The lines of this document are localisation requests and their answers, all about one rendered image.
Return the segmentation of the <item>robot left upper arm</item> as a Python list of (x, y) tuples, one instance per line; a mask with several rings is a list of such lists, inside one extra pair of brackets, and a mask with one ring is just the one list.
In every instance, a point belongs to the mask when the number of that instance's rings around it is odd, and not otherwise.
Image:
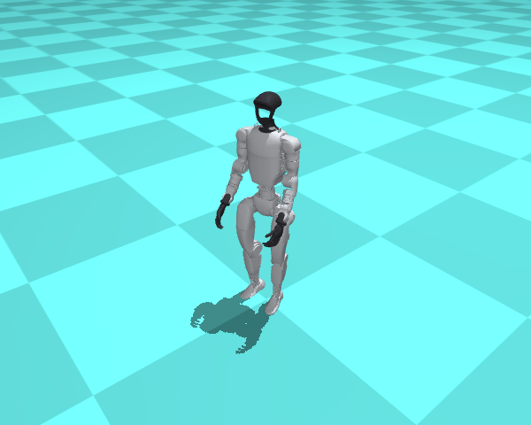
[(300, 141), (291, 135), (283, 135), (281, 137), (281, 147), (286, 153), (286, 167), (287, 174), (283, 175), (282, 185), (291, 188), (293, 178), (297, 176), (299, 168), (299, 152), (301, 150)]

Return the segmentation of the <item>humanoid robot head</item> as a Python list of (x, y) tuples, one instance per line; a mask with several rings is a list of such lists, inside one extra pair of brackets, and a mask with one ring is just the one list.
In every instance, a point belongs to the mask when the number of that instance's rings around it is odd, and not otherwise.
[[(281, 106), (281, 98), (272, 91), (263, 92), (258, 95), (253, 101), (255, 105), (255, 112), (258, 122), (263, 126), (259, 127), (259, 131), (263, 133), (271, 133), (276, 130), (270, 130), (270, 127), (279, 128), (275, 125), (273, 115), (276, 108)], [(270, 111), (269, 118), (260, 118), (258, 108)]]

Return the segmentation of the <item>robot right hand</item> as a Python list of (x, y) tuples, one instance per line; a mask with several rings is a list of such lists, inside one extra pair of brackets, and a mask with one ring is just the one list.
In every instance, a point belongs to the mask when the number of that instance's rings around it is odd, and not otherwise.
[(231, 198), (231, 196), (229, 194), (226, 194), (223, 197), (223, 199), (220, 200), (221, 204), (219, 206), (219, 209), (217, 211), (217, 216), (216, 216), (216, 219), (215, 219), (215, 223), (216, 223), (217, 227), (220, 228), (220, 229), (223, 228), (223, 226), (221, 226), (221, 224), (220, 224), (221, 216), (223, 215), (223, 213), (225, 211), (225, 208), (230, 205), (228, 203), (230, 198)]

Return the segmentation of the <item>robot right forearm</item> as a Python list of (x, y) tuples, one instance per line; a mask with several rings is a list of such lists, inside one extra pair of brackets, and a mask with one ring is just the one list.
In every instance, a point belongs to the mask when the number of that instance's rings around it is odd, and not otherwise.
[(233, 170), (233, 166), (232, 166), (232, 171), (231, 171), (231, 174), (230, 174), (230, 180), (228, 182), (228, 185), (227, 185), (227, 188), (226, 188), (226, 192), (222, 196), (222, 198), (226, 194), (229, 194), (231, 196), (231, 198), (230, 198), (230, 200), (228, 202), (229, 204), (233, 202), (234, 195), (236, 194), (236, 192), (238, 190), (238, 187), (239, 187), (239, 184), (240, 184), (241, 180), (242, 180), (242, 175), (238, 174), (236, 171), (234, 171)]

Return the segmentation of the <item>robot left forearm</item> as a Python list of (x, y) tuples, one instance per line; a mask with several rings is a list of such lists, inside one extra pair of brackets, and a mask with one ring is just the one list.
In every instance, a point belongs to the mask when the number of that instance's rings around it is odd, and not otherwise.
[(292, 210), (294, 198), (297, 193), (297, 186), (298, 186), (298, 178), (295, 176), (292, 180), (291, 189), (283, 190), (283, 197), (281, 200), (280, 210), (277, 213), (277, 217), (279, 213), (283, 212), (285, 214), (283, 222), (285, 223), (289, 221), (289, 214)]

